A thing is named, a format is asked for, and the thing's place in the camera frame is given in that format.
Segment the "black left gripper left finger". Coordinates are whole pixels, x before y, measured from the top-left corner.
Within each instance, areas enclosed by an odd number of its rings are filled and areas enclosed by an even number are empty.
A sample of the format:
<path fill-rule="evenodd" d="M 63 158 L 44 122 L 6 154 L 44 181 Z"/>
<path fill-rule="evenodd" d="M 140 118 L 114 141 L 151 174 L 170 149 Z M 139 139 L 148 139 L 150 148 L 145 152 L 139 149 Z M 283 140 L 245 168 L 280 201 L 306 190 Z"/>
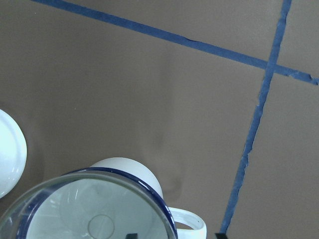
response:
<path fill-rule="evenodd" d="M 127 234 L 126 239 L 137 239 L 137 233 Z"/>

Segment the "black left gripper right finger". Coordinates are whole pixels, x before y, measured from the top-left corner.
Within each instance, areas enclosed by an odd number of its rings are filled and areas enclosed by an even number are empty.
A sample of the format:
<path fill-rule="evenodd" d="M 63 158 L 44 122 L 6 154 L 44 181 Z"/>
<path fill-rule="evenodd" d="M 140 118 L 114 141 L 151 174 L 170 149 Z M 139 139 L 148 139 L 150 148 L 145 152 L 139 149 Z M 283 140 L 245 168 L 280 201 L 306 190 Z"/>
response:
<path fill-rule="evenodd" d="M 225 233 L 215 233 L 216 239 L 226 239 Z"/>

